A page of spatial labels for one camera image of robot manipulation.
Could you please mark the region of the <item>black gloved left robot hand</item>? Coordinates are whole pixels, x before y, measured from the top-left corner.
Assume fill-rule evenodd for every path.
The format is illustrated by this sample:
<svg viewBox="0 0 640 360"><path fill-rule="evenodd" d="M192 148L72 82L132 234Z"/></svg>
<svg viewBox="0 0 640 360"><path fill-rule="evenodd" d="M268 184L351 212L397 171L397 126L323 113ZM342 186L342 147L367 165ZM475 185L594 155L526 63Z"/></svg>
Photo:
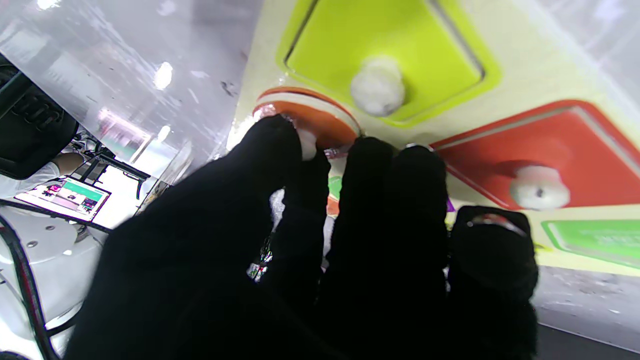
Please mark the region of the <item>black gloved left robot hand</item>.
<svg viewBox="0 0 640 360"><path fill-rule="evenodd" d="M465 205L449 231L439 155L360 137L324 255L329 170L257 121L110 233L64 358L535 358L526 215Z"/></svg>

